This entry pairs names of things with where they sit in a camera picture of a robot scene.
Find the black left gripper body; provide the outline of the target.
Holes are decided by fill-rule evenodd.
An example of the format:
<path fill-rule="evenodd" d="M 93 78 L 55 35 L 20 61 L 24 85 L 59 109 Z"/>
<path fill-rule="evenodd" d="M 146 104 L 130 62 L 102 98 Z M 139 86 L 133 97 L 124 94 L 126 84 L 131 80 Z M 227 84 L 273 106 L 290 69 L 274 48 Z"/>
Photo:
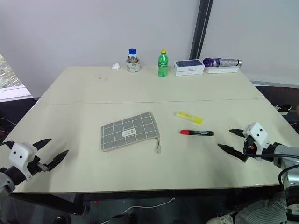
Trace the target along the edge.
<path fill-rule="evenodd" d="M 28 163 L 27 168 L 31 175 L 36 175 L 42 171 L 48 171 L 48 167 L 40 162 L 40 158 L 38 156 L 35 156 L 33 161 Z"/>

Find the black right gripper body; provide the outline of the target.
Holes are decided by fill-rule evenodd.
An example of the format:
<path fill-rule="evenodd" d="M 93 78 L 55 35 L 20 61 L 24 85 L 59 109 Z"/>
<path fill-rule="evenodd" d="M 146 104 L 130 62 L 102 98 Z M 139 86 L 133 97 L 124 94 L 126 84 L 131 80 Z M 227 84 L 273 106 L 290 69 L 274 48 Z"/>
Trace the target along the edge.
<path fill-rule="evenodd" d="M 245 155 L 256 155 L 257 146 L 253 137 L 248 136 L 244 142 L 243 153 Z"/>

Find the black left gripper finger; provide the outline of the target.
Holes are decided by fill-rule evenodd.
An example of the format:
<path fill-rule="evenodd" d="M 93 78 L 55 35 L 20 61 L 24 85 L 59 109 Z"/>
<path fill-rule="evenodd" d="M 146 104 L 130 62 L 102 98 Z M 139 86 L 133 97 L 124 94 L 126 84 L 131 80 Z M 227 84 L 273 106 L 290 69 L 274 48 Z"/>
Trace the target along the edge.
<path fill-rule="evenodd" d="M 66 155 L 68 154 L 68 152 L 69 152 L 69 150 L 65 150 L 65 151 L 61 152 L 56 157 L 54 157 L 53 160 L 49 164 L 46 164 L 47 171 L 50 172 L 58 164 L 60 164 L 62 162 L 62 160 L 66 157 Z"/>
<path fill-rule="evenodd" d="M 45 145 L 47 145 L 52 139 L 49 138 L 49 139 L 43 139 L 41 141 L 38 141 L 36 143 L 33 144 L 33 146 L 37 149 L 37 150 L 40 150 L 42 149 Z"/>

